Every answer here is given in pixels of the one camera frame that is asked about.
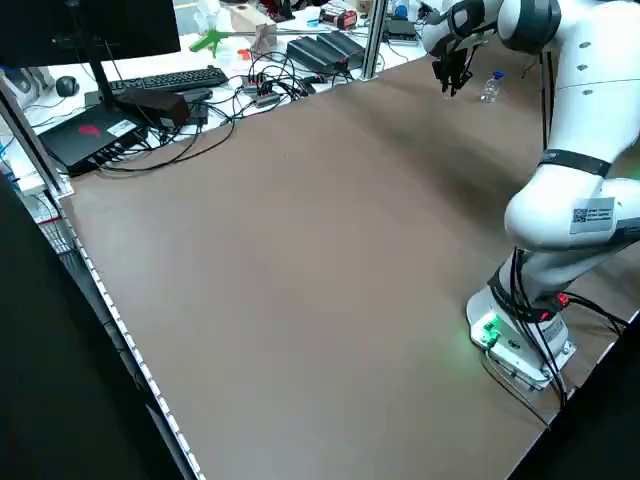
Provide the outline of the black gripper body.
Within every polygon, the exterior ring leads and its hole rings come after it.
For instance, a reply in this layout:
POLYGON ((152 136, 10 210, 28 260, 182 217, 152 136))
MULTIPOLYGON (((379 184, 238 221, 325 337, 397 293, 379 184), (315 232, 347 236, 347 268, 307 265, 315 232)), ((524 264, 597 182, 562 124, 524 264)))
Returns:
POLYGON ((441 83, 466 83, 473 73, 470 71, 468 48, 451 51, 433 62, 435 77, 441 83))

